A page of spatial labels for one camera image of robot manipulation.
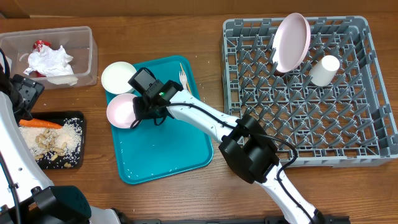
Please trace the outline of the large pink plate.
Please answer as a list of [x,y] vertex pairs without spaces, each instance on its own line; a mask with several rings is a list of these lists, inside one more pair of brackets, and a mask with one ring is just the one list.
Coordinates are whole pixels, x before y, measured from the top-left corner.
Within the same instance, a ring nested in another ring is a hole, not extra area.
[[289,14],[279,25],[272,48],[275,54],[272,61],[276,70],[287,73],[297,68],[304,60],[310,45],[310,26],[299,13]]

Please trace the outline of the white plastic cup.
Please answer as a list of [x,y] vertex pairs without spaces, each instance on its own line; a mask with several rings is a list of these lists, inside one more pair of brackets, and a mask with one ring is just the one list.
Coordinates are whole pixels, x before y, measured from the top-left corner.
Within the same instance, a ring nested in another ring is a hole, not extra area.
[[327,86],[339,68],[340,61],[333,55],[326,55],[309,71],[311,82],[316,86]]

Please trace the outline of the white bowl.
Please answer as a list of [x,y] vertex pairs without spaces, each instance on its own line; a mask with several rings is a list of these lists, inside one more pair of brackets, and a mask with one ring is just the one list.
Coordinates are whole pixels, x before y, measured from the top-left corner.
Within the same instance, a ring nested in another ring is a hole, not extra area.
[[114,95],[132,93],[134,88],[128,81],[136,72],[135,67],[128,62],[114,62],[104,69],[101,84],[107,92]]

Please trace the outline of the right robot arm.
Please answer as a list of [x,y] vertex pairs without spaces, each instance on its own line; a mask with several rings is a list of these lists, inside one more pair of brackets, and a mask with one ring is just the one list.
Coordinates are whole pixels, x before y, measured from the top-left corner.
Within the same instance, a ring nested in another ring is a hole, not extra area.
[[212,137],[219,144],[229,168],[249,184],[260,185],[278,205],[288,223],[324,223],[323,214],[307,202],[286,176],[286,165],[277,155],[279,142],[298,156],[291,143],[268,135],[259,122],[247,114],[242,118],[224,114],[195,98],[181,84],[162,83],[145,67],[128,81],[140,94],[134,98],[136,128],[144,119],[184,121]]

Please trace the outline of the pink bowl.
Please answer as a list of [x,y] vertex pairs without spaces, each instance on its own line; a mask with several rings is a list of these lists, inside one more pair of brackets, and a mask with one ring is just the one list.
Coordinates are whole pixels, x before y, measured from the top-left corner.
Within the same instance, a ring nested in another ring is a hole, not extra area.
[[136,95],[124,93],[115,96],[108,104],[106,116],[108,121],[116,128],[129,129],[136,120],[133,99]]

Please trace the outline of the white plastic fork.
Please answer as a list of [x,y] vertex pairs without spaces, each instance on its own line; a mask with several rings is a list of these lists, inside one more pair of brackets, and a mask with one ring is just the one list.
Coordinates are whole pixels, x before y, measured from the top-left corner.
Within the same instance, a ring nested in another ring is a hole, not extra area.
[[184,74],[183,71],[179,71],[179,80],[180,80],[180,83],[181,83],[182,86],[183,86],[183,89],[184,89],[184,90],[188,90],[188,86],[187,86],[187,76],[186,76],[186,74]]

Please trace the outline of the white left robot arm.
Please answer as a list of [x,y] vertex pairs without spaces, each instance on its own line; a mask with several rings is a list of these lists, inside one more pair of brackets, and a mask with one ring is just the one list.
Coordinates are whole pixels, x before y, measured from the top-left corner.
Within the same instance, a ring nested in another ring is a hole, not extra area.
[[44,86],[12,78],[1,54],[1,223],[120,223],[118,211],[89,205],[75,186],[56,186],[36,163],[19,131]]

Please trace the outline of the red snack wrapper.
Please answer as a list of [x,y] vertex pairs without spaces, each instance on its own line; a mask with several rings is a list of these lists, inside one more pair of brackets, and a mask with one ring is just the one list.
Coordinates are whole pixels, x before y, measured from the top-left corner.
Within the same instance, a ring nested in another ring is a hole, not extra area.
[[36,54],[38,54],[42,50],[43,46],[50,47],[51,43],[44,41],[44,40],[37,40],[33,44],[32,52],[29,54],[28,59],[27,59],[28,67],[24,70],[25,75],[30,75],[31,73],[34,73],[36,77],[39,77],[39,78],[45,77],[45,75],[41,74],[40,72],[34,70],[31,67],[32,59],[35,57]]

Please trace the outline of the white napkin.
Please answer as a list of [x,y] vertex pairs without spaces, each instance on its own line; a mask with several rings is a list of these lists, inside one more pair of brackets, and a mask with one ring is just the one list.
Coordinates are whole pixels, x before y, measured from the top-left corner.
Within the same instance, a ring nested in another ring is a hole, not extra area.
[[55,85],[77,84],[78,79],[70,62],[73,60],[61,45],[58,50],[43,46],[42,50],[32,59],[31,67],[47,77],[50,83]]

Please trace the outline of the wooden chopstick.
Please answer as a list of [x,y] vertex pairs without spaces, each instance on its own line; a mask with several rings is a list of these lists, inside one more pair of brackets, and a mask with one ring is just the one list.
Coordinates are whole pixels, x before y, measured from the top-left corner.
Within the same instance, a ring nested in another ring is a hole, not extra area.
[[[182,66],[181,63],[180,63],[180,68],[181,68],[181,71],[183,71],[184,74],[186,74],[186,73],[185,73],[185,70],[183,69],[183,66]],[[191,93],[192,91],[191,91],[191,89],[190,89],[190,85],[188,84],[188,78],[187,78],[187,86],[188,86],[188,91]]]

